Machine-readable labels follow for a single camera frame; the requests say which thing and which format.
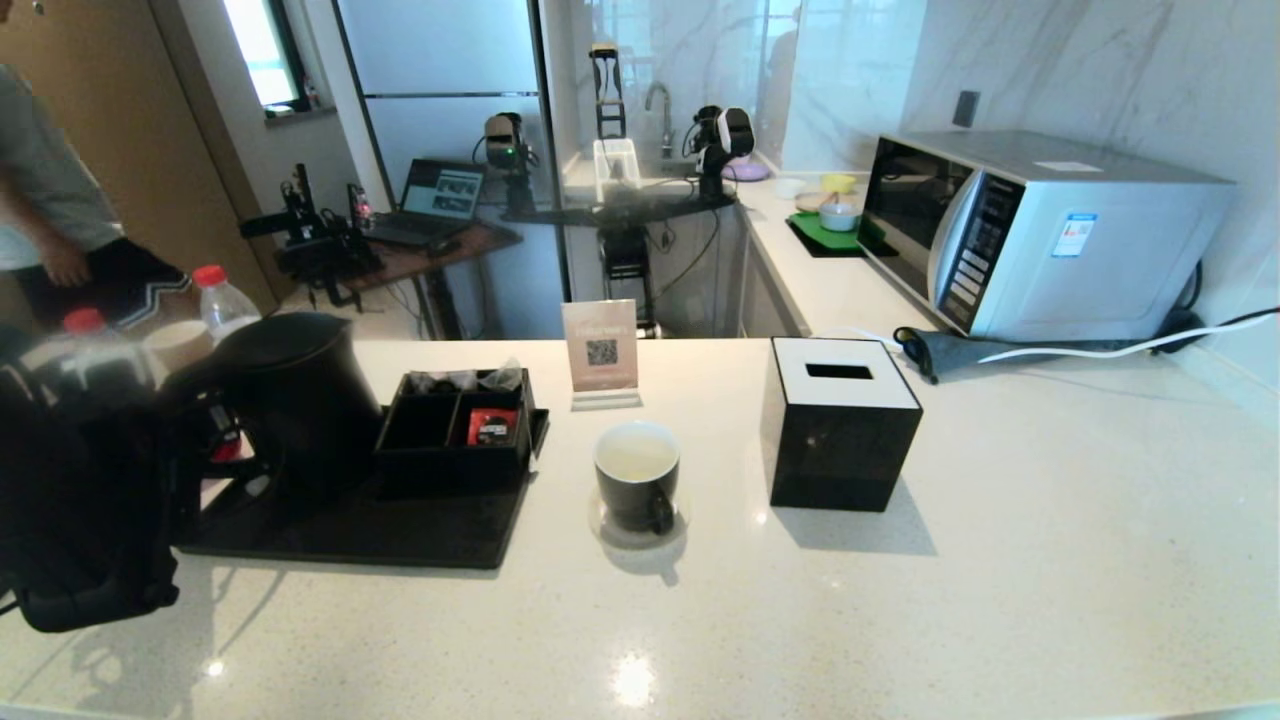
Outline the red coffee sachet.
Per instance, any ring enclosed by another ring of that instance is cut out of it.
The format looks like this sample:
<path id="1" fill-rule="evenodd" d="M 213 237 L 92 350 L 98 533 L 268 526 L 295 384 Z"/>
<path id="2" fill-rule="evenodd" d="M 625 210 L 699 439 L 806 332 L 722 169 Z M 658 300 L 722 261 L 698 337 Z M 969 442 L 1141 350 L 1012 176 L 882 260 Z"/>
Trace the red coffee sachet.
<path id="1" fill-rule="evenodd" d="M 468 411 L 466 445 L 468 447 L 507 446 L 515 442 L 518 410 L 509 407 L 472 407 Z"/>

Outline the black compartment organizer box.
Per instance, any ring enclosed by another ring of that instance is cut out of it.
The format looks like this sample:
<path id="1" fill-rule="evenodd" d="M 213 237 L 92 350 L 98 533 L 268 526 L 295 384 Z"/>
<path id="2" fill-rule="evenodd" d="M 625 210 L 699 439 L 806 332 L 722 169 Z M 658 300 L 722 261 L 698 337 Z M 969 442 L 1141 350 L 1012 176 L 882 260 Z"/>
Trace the black compartment organizer box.
<path id="1" fill-rule="evenodd" d="M 532 464 L 538 410 L 527 372 L 513 392 L 477 387 L 457 395 L 412 395 L 406 388 L 407 373 L 399 379 L 374 450 L 389 496 L 497 492 L 525 477 Z M 468 447 L 472 407 L 518 410 L 515 442 Z"/>

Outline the person in grey t-shirt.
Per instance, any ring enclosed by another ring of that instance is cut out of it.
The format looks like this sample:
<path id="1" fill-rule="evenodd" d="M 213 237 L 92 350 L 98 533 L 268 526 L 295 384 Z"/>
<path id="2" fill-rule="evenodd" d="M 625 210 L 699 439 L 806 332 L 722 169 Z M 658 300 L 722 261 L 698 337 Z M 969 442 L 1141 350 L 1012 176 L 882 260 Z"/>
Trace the person in grey t-shirt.
<path id="1" fill-rule="evenodd" d="M 35 324 L 92 307 L 129 337 L 200 315 L 191 278 L 129 240 L 109 197 L 26 79 L 0 64 L 0 274 Z"/>

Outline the green mat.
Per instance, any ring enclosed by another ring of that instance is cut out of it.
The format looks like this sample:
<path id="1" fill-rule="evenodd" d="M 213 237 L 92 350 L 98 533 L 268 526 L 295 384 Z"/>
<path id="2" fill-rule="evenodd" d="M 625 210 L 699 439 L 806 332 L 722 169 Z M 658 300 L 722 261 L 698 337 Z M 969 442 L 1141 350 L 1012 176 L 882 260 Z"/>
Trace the green mat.
<path id="1" fill-rule="evenodd" d="M 861 258 L 867 247 L 860 242 L 860 222 L 852 233 L 824 231 L 818 213 L 794 213 L 787 224 L 813 258 Z"/>

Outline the brown paper cup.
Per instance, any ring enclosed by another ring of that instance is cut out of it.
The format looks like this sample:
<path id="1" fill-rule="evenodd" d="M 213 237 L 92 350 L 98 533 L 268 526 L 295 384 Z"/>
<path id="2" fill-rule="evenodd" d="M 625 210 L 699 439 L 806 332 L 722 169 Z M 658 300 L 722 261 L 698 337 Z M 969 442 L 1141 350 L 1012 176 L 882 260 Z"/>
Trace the brown paper cup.
<path id="1" fill-rule="evenodd" d="M 142 346 L 164 372 L 173 373 L 207 357 L 215 343 L 204 322 L 183 320 L 152 331 Z"/>

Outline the black desk mounted device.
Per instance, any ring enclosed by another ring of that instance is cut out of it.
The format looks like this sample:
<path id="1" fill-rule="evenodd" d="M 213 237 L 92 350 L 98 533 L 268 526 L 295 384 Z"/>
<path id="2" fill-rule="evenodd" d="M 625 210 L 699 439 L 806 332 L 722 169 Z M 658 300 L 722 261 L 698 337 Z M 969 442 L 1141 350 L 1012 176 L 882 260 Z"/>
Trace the black desk mounted device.
<path id="1" fill-rule="evenodd" d="M 274 214 L 241 222 L 239 234 L 253 240 L 269 234 L 287 234 L 284 246 L 274 252 L 278 269 L 305 284 L 314 302 L 324 291 L 335 307 L 353 306 L 364 311 L 357 290 L 343 295 L 339 284 L 358 279 L 384 268 L 360 228 L 329 209 L 316 209 L 308 173 L 303 163 L 294 165 L 291 181 L 280 184 L 285 208 Z"/>

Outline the black sensor head green light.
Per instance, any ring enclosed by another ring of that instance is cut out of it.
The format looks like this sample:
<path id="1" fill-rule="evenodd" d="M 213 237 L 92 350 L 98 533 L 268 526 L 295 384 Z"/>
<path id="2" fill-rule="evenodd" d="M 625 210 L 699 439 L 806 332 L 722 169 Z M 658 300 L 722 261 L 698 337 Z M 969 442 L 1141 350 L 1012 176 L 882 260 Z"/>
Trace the black sensor head green light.
<path id="1" fill-rule="evenodd" d="M 525 217 L 532 213 L 532 152 L 524 141 L 524 118 L 516 111 L 490 117 L 484 129 L 484 150 L 488 168 L 506 183 L 506 215 Z"/>

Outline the clear water bottle red cap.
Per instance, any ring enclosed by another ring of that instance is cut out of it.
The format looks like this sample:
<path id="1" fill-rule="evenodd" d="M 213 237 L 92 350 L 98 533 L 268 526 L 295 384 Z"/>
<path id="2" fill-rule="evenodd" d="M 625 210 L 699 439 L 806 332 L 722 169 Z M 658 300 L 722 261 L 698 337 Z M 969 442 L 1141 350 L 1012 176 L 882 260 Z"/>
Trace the clear water bottle red cap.
<path id="1" fill-rule="evenodd" d="M 93 307 L 64 316 L 60 333 L 26 340 L 17 357 L 20 379 L 38 405 L 65 401 L 150 405 L 157 397 L 154 374 L 140 345 Z"/>
<path id="2" fill-rule="evenodd" d="M 201 318 L 215 346 L 236 331 L 262 319 L 251 299 L 229 282 L 220 265 L 200 266 L 191 277 L 200 288 Z"/>

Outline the black tissue box white top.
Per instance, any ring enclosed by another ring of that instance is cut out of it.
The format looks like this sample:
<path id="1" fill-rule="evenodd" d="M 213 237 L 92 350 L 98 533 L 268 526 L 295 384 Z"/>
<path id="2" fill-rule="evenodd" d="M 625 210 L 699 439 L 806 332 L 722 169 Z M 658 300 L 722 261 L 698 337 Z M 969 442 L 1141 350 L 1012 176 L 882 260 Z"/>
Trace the black tissue box white top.
<path id="1" fill-rule="evenodd" d="M 771 506 L 883 512 L 922 418 L 881 342 L 771 338 L 760 421 Z"/>

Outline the silver microwave oven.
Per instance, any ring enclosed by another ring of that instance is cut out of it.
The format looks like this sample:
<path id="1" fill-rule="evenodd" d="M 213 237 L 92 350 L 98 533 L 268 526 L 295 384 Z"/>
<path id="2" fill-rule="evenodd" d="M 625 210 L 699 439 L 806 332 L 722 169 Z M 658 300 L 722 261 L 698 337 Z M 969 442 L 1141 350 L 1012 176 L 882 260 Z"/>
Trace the silver microwave oven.
<path id="1" fill-rule="evenodd" d="M 1025 129 L 883 135 L 858 236 L 961 336 L 1147 340 L 1235 195 L 1229 179 Z"/>

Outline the black electric kettle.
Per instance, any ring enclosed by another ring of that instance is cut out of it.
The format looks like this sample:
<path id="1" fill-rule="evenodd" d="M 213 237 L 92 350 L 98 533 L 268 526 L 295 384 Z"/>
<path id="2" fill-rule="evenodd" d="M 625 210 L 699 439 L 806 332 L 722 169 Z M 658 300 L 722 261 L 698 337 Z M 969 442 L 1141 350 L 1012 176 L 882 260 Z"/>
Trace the black electric kettle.
<path id="1" fill-rule="evenodd" d="M 369 480 L 381 406 L 355 355 L 351 320 L 325 313 L 266 316 L 233 331 L 160 396 L 192 405 L 219 395 L 256 448 L 280 459 L 284 492 L 324 501 Z"/>

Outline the black laptop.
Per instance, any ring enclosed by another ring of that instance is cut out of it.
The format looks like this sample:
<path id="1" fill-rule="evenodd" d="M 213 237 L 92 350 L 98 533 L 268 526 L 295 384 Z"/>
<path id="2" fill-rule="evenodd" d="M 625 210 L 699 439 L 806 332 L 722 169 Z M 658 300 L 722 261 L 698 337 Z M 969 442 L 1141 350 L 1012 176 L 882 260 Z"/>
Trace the black laptop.
<path id="1" fill-rule="evenodd" d="M 415 158 L 399 205 L 374 214 L 364 233 L 370 240 L 410 247 L 445 243 L 472 224 L 483 182 L 479 167 Z"/>

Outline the black mug white inside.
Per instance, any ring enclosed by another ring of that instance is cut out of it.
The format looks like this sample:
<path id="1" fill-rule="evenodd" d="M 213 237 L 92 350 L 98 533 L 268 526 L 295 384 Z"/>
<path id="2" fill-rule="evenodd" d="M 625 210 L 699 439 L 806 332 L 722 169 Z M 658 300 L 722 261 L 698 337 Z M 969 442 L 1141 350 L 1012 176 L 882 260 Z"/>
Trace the black mug white inside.
<path id="1" fill-rule="evenodd" d="M 593 447 L 600 497 L 628 532 L 666 536 L 675 529 L 680 462 L 675 433 L 653 421 L 612 427 Z"/>

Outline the black background robot stand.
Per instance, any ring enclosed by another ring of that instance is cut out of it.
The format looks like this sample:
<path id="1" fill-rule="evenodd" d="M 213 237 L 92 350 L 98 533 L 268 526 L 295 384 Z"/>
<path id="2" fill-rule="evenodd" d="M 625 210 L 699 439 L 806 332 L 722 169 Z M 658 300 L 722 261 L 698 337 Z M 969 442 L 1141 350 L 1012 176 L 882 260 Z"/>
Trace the black background robot stand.
<path id="1" fill-rule="evenodd" d="M 663 290 L 654 291 L 650 264 L 652 224 L 667 224 L 681 217 L 709 211 L 719 218 L 722 208 L 739 202 L 733 193 L 703 196 L 692 193 L 687 197 L 675 197 L 654 191 L 653 187 L 621 191 L 611 200 L 596 202 L 590 208 L 571 208 L 562 210 L 538 210 L 532 205 L 525 208 L 509 204 L 502 214 L 506 222 L 558 227 L 586 227 L 596 232 L 596 243 L 602 259 L 602 275 L 605 299 L 612 300 L 612 286 L 617 281 L 637 281 L 643 292 L 636 300 L 637 336 L 643 340 L 657 340 L 663 329 L 657 318 L 657 300 L 673 290 L 685 275 L 705 256 L 717 241 L 721 228 L 717 225 L 703 250 Z"/>

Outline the silver refrigerator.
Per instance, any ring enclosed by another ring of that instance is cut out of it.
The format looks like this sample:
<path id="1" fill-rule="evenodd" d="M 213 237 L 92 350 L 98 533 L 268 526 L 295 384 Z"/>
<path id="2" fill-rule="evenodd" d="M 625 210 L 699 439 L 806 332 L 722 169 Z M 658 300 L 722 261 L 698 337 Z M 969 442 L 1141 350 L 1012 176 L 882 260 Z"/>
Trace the silver refrigerator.
<path id="1" fill-rule="evenodd" d="M 545 73 L 530 0 L 334 0 L 387 206 L 416 159 L 485 161 L 485 122 L 522 119 L 532 201 L 558 205 Z M 567 284 L 561 232 L 515 225 L 520 242 L 447 275 L 467 334 L 558 340 Z"/>

